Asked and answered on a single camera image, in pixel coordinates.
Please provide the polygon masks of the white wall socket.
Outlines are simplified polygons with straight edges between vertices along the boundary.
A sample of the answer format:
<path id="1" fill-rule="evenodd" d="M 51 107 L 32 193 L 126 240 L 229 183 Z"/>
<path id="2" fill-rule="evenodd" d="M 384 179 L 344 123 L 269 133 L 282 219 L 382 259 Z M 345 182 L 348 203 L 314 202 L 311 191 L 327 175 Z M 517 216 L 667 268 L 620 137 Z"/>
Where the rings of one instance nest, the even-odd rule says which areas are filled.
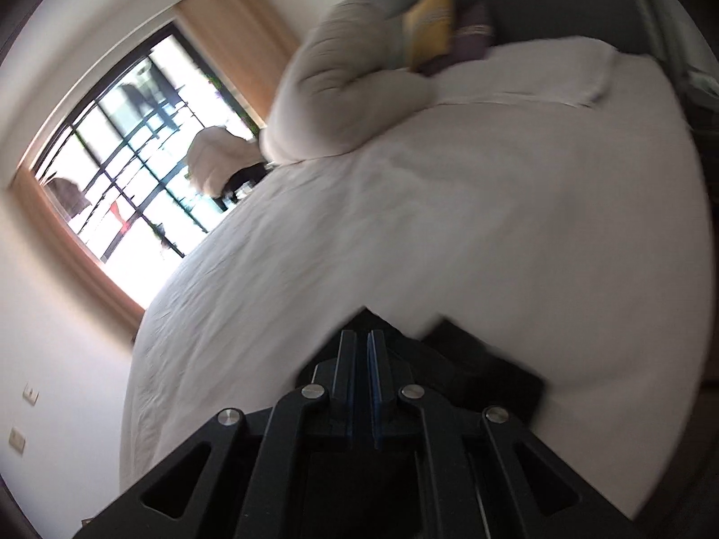
<path id="1" fill-rule="evenodd" d="M 27 384 L 27 386 L 23 388 L 22 397 L 27 403 L 36 405 L 36 402 L 39 399 L 39 391 L 30 384 Z"/>

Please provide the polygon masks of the purple pillow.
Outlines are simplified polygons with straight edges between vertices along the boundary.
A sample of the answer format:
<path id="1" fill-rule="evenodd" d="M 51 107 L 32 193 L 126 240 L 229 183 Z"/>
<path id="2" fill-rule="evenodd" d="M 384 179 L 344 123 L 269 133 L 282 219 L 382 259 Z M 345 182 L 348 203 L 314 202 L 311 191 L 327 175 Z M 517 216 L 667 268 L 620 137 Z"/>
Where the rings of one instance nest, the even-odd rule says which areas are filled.
<path id="1" fill-rule="evenodd" d="M 493 46 L 493 39 L 495 28 L 488 5 L 478 1 L 458 16 L 450 51 L 426 61 L 418 67 L 417 72 L 425 77 L 433 77 L 459 63 L 482 60 Z"/>

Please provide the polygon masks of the tan curtain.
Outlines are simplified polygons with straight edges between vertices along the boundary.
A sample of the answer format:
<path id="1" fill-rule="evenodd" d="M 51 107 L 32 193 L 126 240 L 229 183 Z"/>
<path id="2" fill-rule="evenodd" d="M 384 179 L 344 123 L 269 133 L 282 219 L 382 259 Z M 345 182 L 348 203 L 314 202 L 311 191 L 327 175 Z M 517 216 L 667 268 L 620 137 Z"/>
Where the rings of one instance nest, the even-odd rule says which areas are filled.
<path id="1" fill-rule="evenodd" d="M 258 118 L 269 116 L 298 39 L 268 0 L 182 0 L 180 25 Z"/>

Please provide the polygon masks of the yellow pillow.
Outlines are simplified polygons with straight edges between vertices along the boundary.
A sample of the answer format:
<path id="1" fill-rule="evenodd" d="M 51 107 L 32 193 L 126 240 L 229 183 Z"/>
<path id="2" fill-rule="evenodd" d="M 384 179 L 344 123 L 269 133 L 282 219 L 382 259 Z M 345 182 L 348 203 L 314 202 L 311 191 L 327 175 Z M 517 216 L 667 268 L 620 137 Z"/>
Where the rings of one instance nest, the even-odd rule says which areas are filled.
<path id="1" fill-rule="evenodd" d="M 418 0 L 404 14 L 404 61 L 411 71 L 450 52 L 453 20 L 453 0 Z"/>

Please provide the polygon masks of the white wall switch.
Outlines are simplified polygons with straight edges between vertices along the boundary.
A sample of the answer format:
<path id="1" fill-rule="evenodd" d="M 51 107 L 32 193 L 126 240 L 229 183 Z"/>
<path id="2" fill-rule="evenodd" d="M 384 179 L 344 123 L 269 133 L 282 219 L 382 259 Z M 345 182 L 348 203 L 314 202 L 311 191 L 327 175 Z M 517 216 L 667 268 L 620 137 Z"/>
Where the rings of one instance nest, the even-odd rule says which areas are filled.
<path id="1" fill-rule="evenodd" d="M 11 429 L 9 444 L 13 450 L 17 451 L 17 453 L 23 454 L 24 449 L 26 449 L 26 437 L 19 432 L 18 429 Z"/>

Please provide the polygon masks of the chair with beige jacket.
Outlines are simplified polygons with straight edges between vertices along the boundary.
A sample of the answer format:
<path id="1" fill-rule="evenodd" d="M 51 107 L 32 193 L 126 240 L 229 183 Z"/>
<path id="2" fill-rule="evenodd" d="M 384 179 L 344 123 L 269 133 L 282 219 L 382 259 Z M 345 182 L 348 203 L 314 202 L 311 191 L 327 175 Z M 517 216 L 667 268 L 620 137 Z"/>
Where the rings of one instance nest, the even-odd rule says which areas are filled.
<path id="1" fill-rule="evenodd" d="M 192 139 L 185 156 L 190 184 L 214 202 L 238 203 L 238 192 L 253 189 L 266 178 L 269 166 L 257 141 L 226 128 L 209 127 Z"/>

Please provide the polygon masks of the window with black grille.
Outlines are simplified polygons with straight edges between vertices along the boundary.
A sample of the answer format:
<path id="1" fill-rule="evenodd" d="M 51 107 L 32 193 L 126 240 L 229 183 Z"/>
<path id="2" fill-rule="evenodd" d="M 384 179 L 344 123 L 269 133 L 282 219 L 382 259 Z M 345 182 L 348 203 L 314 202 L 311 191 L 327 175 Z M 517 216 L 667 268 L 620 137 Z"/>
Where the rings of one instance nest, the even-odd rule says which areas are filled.
<path id="1" fill-rule="evenodd" d="M 90 89 L 33 164 L 72 236 L 140 307 L 243 198 L 191 185 L 186 153 L 209 127 L 252 141 L 261 121 L 170 23 Z"/>

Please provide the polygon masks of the black pants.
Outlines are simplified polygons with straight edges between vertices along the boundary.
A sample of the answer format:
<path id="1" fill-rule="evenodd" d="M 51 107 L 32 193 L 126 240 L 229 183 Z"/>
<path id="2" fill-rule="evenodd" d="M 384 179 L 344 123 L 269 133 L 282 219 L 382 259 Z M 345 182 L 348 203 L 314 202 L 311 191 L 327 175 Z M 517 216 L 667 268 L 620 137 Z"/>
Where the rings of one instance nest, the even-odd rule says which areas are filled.
<path id="1" fill-rule="evenodd" d="M 450 320 L 441 319 L 421 337 L 411 338 L 367 308 L 344 320 L 302 366 L 295 380 L 297 388 L 313 382 L 318 366 L 335 365 L 345 331 L 356 335 L 358 345 L 357 370 L 352 374 L 357 378 L 353 395 L 358 407 L 353 410 L 352 431 L 370 438 L 377 448 L 399 443 L 404 425 L 396 419 L 395 406 L 387 410 L 373 407 L 367 345 L 375 331 L 383 333 L 385 365 L 397 386 L 417 384 L 440 394 L 455 409 L 472 414 L 499 406 L 525 427 L 533 423 L 540 409 L 545 394 L 540 376 L 493 354 L 484 342 Z"/>

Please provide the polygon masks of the white bed sheet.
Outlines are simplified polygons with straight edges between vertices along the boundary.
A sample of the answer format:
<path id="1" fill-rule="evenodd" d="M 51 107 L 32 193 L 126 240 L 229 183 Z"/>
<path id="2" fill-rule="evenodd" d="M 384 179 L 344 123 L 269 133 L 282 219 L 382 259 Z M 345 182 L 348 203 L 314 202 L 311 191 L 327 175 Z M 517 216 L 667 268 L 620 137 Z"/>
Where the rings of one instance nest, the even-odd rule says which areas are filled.
<path id="1" fill-rule="evenodd" d="M 536 436 L 634 516 L 683 433 L 713 316 L 706 191 L 653 58 L 612 53 L 594 106 L 481 94 L 498 61 L 568 65 L 581 39 L 497 50 L 345 156 L 280 167 L 183 260 L 135 341 L 128 488 L 217 411 L 273 405 L 369 309 L 409 337 L 450 319 L 544 378 Z"/>

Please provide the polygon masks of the beige rolled duvet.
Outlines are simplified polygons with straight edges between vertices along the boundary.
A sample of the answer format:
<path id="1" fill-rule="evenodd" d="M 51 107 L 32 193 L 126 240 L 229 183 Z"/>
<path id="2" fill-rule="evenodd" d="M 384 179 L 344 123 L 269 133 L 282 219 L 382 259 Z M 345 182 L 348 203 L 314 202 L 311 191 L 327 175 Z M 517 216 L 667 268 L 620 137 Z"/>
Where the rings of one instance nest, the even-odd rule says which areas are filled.
<path id="1" fill-rule="evenodd" d="M 301 44 L 281 77 L 260 146 L 286 166 L 344 155 L 434 99 L 433 82 L 392 68 L 396 32 L 367 0 L 345 0 Z"/>

